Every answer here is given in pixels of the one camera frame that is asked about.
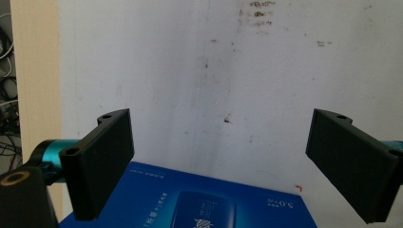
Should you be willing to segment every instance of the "blue product package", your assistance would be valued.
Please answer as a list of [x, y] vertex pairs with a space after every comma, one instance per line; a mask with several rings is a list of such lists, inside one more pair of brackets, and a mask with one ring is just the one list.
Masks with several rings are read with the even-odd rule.
[[101, 215], [60, 228], [316, 228], [301, 196], [131, 162]]
[[179, 194], [171, 228], [235, 228], [236, 204], [199, 192]]

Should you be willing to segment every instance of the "wall stain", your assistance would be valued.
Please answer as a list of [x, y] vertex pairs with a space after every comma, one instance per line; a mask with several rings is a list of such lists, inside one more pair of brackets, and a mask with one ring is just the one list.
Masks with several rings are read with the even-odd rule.
[[320, 48], [323, 48], [323, 47], [325, 47], [327, 45], [331, 45], [331, 44], [332, 44], [332, 41], [327, 41], [327, 42], [317, 41], [317, 46], [320, 47]]
[[256, 7], [256, 8], [262, 8], [262, 7], [268, 7], [270, 5], [275, 5], [276, 2], [272, 2], [272, 1], [265, 1], [265, 2], [251, 2], [249, 3], [249, 6], [251, 7]]
[[299, 192], [302, 192], [303, 190], [302, 185], [296, 184], [295, 187], [299, 190]]
[[231, 113], [229, 113], [229, 114], [225, 117], [224, 122], [230, 124], [230, 123], [231, 123], [230, 118], [231, 118]]
[[269, 29], [273, 25], [274, 1], [252, 1], [243, 4], [239, 11], [239, 27], [247, 25], [256, 28], [256, 34], [269, 34]]

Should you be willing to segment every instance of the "white wall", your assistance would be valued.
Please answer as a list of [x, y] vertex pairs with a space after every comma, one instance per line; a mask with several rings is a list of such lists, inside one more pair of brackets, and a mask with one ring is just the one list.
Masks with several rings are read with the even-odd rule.
[[[299, 194], [319, 227], [365, 227], [305, 147], [315, 107], [403, 138], [403, 2], [251, 2], [60, 0], [64, 138], [129, 107], [135, 161]], [[371, 227], [403, 224], [396, 201]]]

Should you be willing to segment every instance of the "screw hole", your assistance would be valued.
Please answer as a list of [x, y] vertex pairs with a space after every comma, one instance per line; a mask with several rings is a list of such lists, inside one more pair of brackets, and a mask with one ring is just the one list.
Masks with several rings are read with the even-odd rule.
[[0, 181], [0, 185], [11, 186], [16, 183], [24, 181], [28, 176], [29, 176], [29, 172], [25, 171], [25, 170], [19, 171], [16, 173], [12, 173], [12, 174], [9, 174], [8, 176], [6, 176], [5, 178], [3, 178]]
[[66, 151], [66, 155], [75, 155], [77, 152], [80, 151], [80, 148], [74, 147]]

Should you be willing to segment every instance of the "cable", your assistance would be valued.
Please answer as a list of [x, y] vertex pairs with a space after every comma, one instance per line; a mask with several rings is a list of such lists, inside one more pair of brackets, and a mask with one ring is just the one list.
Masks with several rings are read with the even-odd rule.
[[11, 60], [9, 57], [7, 57], [7, 62], [9, 62], [9, 72], [7, 72], [5, 75], [1, 76], [2, 78], [9, 77], [12, 72], [12, 64], [11, 64]]
[[4, 102], [4, 103], [0, 104], [0, 106], [11, 104], [11, 103], [14, 103], [14, 102], [18, 102], [18, 100], [12, 100], [12, 101], [9, 101], [9, 102]]
[[14, 161], [15, 161], [15, 157], [17, 157], [16, 154], [14, 154], [10, 160], [10, 167], [9, 167], [9, 171], [11, 171], [13, 169], [14, 166]]
[[[5, 142], [0, 142], [2, 145], [0, 145], [0, 148], [2, 148], [2, 152], [0, 152], [0, 156], [13, 156], [14, 154], [17, 154], [19, 156], [22, 157], [22, 150], [21, 150], [21, 146], [17, 146], [14, 142], [14, 140], [12, 139], [12, 135], [9, 134], [2, 134], [1, 136], [6, 136], [9, 141], [11, 142], [11, 144], [9, 143], [5, 143]], [[6, 150], [9, 150], [12, 152], [12, 154], [9, 153], [5, 153]]]
[[[6, 17], [6, 16], [11, 16], [11, 13], [2, 14], [0, 16], [0, 20], [3, 19], [3, 17]], [[13, 41], [12, 41], [11, 46], [9, 47], [9, 49], [6, 51], [6, 53], [4, 53], [2, 56], [0, 56], [0, 60], [3, 59], [4, 57], [8, 56], [10, 54], [10, 52], [12, 51], [12, 48], [14, 48], [14, 42]]]
[[3, 59], [4, 57], [8, 56], [9, 53], [12, 51], [12, 48], [14, 47], [14, 42], [12, 42], [10, 48], [4, 53], [4, 55], [0, 56], [0, 59]]
[[17, 163], [17, 168], [21, 166], [21, 164], [23, 164], [23, 159], [20, 158], [20, 161]]
[[0, 16], [0, 20], [3, 19], [3, 17], [6, 17], [6, 16], [11, 16], [11, 13], [4, 13], [4, 14], [2, 14], [2, 15]]

